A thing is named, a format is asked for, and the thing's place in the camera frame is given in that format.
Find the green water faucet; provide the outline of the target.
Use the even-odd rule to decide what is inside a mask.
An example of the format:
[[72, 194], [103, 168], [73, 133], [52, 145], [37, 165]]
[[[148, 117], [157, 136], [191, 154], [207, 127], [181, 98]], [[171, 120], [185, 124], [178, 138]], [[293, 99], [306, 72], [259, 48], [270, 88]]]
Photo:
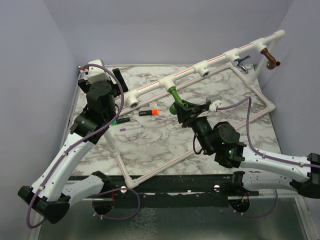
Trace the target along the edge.
[[[183, 100], [181, 99], [181, 97], [179, 96], [179, 94], [177, 93], [177, 89], [175, 86], [172, 86], [171, 88], [168, 89], [168, 92], [171, 94], [171, 96], [174, 98], [174, 102], [175, 103], [179, 103], [181, 105], [183, 105], [184, 107], [188, 107], [188, 104], [183, 102]], [[171, 106], [169, 107], [169, 112], [173, 115], [177, 114], [177, 110], [174, 106], [174, 104], [172, 103]]]

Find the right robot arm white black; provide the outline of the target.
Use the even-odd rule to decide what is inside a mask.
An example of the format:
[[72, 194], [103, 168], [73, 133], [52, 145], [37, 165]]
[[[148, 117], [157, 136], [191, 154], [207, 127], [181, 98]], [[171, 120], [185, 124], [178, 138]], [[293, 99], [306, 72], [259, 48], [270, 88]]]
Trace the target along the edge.
[[183, 105], [173, 103], [178, 122], [191, 128], [194, 140], [200, 144], [196, 154], [214, 155], [214, 160], [224, 168], [255, 169], [257, 172], [235, 172], [229, 189], [240, 196], [244, 192], [262, 189], [284, 189], [299, 195], [320, 197], [320, 156], [290, 156], [255, 148], [250, 139], [240, 141], [240, 133], [227, 121], [211, 126], [204, 116], [210, 104]]

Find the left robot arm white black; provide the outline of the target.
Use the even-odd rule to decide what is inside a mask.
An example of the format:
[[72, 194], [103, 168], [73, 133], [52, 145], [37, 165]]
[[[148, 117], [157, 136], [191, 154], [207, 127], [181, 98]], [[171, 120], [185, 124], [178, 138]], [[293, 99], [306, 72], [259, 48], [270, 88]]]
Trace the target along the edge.
[[66, 185], [79, 162], [119, 117], [124, 103], [116, 106], [115, 97], [128, 91], [118, 68], [109, 71], [93, 63], [85, 68], [87, 78], [80, 79], [78, 86], [86, 94], [86, 106], [49, 167], [31, 186], [22, 186], [17, 193], [28, 204], [28, 214], [34, 210], [51, 224], [58, 223], [72, 205], [94, 195], [106, 197], [111, 190], [111, 179], [100, 171]]

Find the white pvc pipe frame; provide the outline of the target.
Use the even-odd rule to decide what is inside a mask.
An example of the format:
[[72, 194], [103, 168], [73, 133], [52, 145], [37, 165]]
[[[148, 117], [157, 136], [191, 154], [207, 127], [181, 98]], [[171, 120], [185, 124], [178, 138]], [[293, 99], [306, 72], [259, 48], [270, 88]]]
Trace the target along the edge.
[[[173, 97], [168, 92], [171, 87], [181, 99], [202, 104], [209, 95], [220, 95], [225, 106], [236, 104], [246, 96], [251, 97], [251, 108], [240, 104], [235, 108], [214, 112], [208, 116], [210, 124], [220, 121], [230, 122], [242, 135], [245, 134], [246, 119], [253, 122], [255, 129], [263, 128], [271, 146], [279, 151], [270, 112], [275, 105], [263, 95], [257, 77], [259, 68], [249, 67], [244, 74], [232, 65], [233, 57], [246, 54], [253, 49], [251, 44], [238, 50], [204, 60], [193, 66], [121, 66], [120, 72], [128, 86], [123, 116], [129, 116], [134, 124], [143, 128], [120, 132], [114, 128], [112, 134], [119, 145], [121, 159], [131, 175], [204, 175], [228, 173], [214, 161], [213, 156], [196, 154], [200, 146], [192, 146], [193, 132], [182, 128], [177, 117], [169, 112]], [[139, 116], [140, 107], [155, 102], [167, 106], [158, 110], [157, 115]]]

